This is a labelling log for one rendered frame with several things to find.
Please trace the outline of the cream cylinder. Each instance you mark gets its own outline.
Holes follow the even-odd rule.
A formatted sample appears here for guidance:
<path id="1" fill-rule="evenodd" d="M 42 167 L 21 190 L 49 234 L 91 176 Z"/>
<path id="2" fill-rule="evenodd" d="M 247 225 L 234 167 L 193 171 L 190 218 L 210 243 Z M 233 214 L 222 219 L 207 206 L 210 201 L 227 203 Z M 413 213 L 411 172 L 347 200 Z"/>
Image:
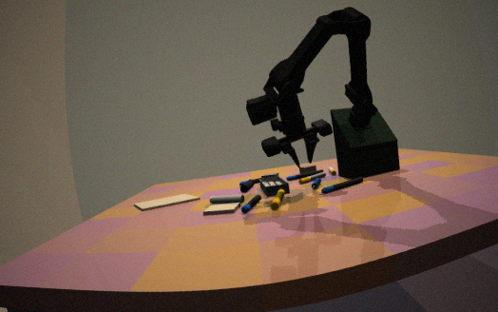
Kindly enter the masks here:
<path id="1" fill-rule="evenodd" d="M 212 196 L 210 197 L 210 204 L 229 204 L 229 203 L 243 203 L 243 195 L 225 195 L 225 196 Z"/>

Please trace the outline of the white cylinder with yellow end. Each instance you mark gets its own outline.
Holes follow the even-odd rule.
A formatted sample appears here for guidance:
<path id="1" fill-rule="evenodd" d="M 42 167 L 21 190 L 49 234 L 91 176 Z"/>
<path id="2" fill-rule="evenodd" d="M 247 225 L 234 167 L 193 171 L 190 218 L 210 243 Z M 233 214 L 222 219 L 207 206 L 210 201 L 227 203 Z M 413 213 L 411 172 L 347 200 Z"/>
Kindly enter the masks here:
<path id="1" fill-rule="evenodd" d="M 325 176 L 326 176 L 325 172 L 317 173 L 315 175 L 299 179 L 299 183 L 302 185 L 304 183 L 308 183 L 308 182 L 314 181 L 316 178 L 323 178 Z"/>
<path id="2" fill-rule="evenodd" d="M 336 171 L 331 166 L 328 169 L 332 173 L 333 176 L 336 175 Z"/>

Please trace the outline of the black marker with blue cap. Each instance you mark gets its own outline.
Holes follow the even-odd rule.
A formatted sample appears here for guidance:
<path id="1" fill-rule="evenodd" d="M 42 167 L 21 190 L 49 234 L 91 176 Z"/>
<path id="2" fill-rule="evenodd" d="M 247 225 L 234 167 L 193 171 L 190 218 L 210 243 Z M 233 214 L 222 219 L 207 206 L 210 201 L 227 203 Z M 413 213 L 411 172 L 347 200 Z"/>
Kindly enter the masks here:
<path id="1" fill-rule="evenodd" d="M 261 195 L 255 196 L 245 206 L 241 208 L 241 213 L 247 214 L 260 200 L 261 200 Z"/>
<path id="2" fill-rule="evenodd" d="M 286 181 L 288 181 L 288 182 L 294 181 L 296 179 L 300 179 L 300 178 L 312 176 L 312 175 L 315 175 L 315 174 L 321 173 L 321 172 L 324 172 L 324 170 L 323 169 L 319 169 L 319 170 L 314 170 L 314 171 L 309 172 L 309 173 L 304 173 L 304 174 L 289 176 L 289 177 L 286 178 Z"/>
<path id="3" fill-rule="evenodd" d="M 363 182 L 362 177 L 358 177 L 358 178 L 352 179 L 350 181 L 342 182 L 342 183 L 335 184 L 335 185 L 325 186 L 325 187 L 321 188 L 321 192 L 323 194 L 327 194 L 330 192 L 338 191 L 338 190 L 343 189 L 347 186 L 356 185 L 356 184 L 359 184 L 362 182 Z"/>
<path id="4" fill-rule="evenodd" d="M 255 184 L 259 183 L 259 179 L 261 179 L 261 178 L 254 179 Z M 247 182 L 247 181 L 241 182 L 241 183 L 239 183 L 239 185 L 240 185 L 240 186 L 242 186 L 242 185 L 244 185 L 246 182 Z"/>

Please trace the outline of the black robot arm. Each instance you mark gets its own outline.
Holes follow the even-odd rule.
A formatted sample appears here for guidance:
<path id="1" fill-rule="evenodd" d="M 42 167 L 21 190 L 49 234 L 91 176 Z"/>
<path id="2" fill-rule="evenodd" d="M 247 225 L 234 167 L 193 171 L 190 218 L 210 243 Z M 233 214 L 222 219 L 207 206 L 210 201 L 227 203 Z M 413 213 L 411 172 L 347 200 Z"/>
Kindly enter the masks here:
<path id="1" fill-rule="evenodd" d="M 273 131 L 279 130 L 285 134 L 281 121 L 276 119 L 277 113 L 280 116 L 291 116 L 301 111 L 297 94 L 304 91 L 300 86 L 306 68 L 332 35 L 346 34 L 349 41 L 351 82 L 345 85 L 344 94 L 354 104 L 348 120 L 355 130 L 371 128 L 370 120 L 378 111 L 367 83 L 365 42 L 370 36 L 371 24 L 369 17 L 352 7 L 317 17 L 316 24 L 293 54 L 281 60 L 271 70 L 263 88 L 265 95 L 246 101 L 246 110 L 253 126 L 271 120 Z"/>

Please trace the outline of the black keyboard with white keys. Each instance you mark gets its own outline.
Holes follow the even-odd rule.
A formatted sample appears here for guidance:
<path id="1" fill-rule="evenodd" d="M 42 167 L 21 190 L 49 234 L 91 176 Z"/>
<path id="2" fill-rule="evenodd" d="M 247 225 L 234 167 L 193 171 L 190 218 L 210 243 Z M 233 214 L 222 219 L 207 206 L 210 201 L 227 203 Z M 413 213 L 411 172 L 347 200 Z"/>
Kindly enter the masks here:
<path id="1" fill-rule="evenodd" d="M 279 176 L 259 179 L 259 184 L 267 197 L 277 195 L 280 189 L 283 189 L 285 193 L 290 193 L 289 184 Z"/>

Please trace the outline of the dark grey cylinder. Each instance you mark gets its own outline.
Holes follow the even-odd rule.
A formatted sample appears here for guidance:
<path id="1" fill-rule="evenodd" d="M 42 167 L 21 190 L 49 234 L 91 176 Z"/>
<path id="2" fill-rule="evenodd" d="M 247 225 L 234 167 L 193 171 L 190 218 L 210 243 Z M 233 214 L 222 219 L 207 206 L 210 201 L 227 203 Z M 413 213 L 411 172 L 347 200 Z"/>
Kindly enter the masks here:
<path id="1" fill-rule="evenodd" d="M 254 180 L 250 179 L 240 187 L 240 191 L 242 193 L 246 193 L 254 184 L 255 184 Z"/>

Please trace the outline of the cream flat rectangular slab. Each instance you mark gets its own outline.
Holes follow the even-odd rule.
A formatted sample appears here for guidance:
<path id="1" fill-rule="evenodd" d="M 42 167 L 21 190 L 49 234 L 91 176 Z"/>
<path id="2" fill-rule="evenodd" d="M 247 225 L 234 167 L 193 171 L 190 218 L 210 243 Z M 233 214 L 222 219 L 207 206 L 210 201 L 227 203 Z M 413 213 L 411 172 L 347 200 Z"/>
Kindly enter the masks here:
<path id="1" fill-rule="evenodd" d="M 138 207 L 141 211 L 151 210 L 154 208 L 161 208 L 164 206 L 172 206 L 177 204 L 185 204 L 192 201 L 200 200 L 200 197 L 191 196 L 189 194 L 181 194 L 173 197 L 165 197 L 159 200 L 152 200 L 148 202 L 140 202 L 134 205 Z"/>

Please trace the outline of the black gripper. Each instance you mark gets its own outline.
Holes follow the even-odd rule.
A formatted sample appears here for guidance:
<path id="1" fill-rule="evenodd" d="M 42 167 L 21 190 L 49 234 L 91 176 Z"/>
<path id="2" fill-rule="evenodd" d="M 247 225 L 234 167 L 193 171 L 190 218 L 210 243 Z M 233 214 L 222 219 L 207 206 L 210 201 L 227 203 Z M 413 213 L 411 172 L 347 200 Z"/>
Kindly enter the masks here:
<path id="1" fill-rule="evenodd" d="M 291 143 L 304 138 L 307 148 L 307 159 L 309 164 L 311 164 L 316 144 L 319 142 L 316 134 L 319 133 L 319 135 L 323 137 L 332 134 L 333 131 L 329 123 L 321 119 L 319 121 L 313 121 L 312 127 L 306 128 L 304 115 L 301 111 L 291 116 L 279 115 L 279 118 L 286 137 L 277 139 L 276 136 L 273 136 L 262 140 L 262 149 L 267 157 L 275 156 L 281 151 L 284 154 L 289 153 L 297 167 L 300 168 L 295 149 L 291 146 Z"/>

